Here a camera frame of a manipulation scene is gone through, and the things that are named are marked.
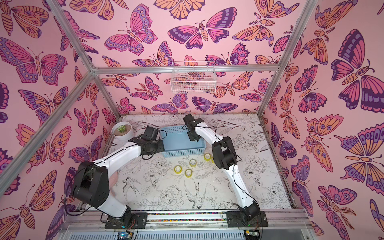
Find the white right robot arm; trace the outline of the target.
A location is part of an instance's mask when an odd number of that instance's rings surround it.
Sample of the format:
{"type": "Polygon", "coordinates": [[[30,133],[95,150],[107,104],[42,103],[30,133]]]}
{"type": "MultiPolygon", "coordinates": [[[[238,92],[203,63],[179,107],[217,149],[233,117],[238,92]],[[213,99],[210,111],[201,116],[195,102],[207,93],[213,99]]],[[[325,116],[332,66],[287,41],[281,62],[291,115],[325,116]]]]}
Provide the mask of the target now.
{"type": "Polygon", "coordinates": [[[196,119],[191,114],[184,116],[183,121],[188,129],[190,141],[198,142],[204,139],[211,145],[215,165],[224,171],[233,188],[242,221],[246,225],[254,223],[260,215],[260,206],[242,179],[238,166],[241,157],[237,155],[232,139],[219,135],[216,126],[210,127],[204,120],[196,119]]]}

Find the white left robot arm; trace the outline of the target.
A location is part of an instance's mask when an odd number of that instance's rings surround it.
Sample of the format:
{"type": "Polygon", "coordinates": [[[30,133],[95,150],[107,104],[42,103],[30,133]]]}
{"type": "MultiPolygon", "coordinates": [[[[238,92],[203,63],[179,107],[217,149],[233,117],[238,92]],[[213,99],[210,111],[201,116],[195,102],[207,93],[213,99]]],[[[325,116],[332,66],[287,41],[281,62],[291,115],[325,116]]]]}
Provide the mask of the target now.
{"type": "Polygon", "coordinates": [[[147,127],[143,134],[128,140],[113,153],[92,163],[81,163],[71,195],[113,218],[121,218],[128,211],[128,206],[113,196],[109,178],[131,160],[142,156],[152,157],[164,150],[160,130],[147,127]]]}

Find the yellow tape roll bottom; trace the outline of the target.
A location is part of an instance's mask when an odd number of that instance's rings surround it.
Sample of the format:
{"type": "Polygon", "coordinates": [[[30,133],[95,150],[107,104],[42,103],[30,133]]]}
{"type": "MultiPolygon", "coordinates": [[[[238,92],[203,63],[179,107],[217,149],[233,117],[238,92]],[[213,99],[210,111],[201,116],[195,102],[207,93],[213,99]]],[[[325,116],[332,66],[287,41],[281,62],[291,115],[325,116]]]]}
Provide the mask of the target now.
{"type": "Polygon", "coordinates": [[[186,178],[191,178],[193,175],[193,170],[192,169],[186,169],[185,170],[185,177],[186,178]]]}

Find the light blue perforated storage basket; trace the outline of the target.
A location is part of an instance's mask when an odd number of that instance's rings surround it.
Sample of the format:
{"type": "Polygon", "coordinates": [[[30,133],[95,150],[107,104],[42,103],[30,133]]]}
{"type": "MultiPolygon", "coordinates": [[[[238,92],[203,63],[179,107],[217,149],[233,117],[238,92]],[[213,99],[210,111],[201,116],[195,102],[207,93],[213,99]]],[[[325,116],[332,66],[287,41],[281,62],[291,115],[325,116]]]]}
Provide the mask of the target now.
{"type": "Polygon", "coordinates": [[[160,130],[164,158],[202,155],[206,149],[206,142],[203,139],[191,141],[188,129],[183,126],[163,127],[160,130]]]}

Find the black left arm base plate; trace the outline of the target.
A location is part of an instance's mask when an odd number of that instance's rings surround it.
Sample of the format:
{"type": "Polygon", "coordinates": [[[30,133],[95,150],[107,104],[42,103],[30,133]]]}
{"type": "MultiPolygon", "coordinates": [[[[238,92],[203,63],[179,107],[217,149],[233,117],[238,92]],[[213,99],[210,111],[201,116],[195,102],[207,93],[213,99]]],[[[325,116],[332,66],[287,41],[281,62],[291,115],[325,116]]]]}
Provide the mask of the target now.
{"type": "Polygon", "coordinates": [[[145,229],[148,220],[148,213],[146,212],[130,212],[124,214],[120,218],[108,216],[105,229],[118,230],[118,229],[145,229]]]}

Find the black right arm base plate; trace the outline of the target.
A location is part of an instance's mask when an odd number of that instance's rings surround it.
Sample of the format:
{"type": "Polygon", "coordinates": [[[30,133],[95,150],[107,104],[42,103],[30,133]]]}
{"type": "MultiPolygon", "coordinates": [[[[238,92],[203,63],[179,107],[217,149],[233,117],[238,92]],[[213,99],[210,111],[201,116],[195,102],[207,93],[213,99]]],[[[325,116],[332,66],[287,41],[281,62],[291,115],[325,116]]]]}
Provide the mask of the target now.
{"type": "Polygon", "coordinates": [[[269,223],[267,220],[266,213],[260,211],[255,216],[246,216],[240,211],[229,211],[225,212],[225,219],[229,228],[261,228],[268,227],[269,223]]]}

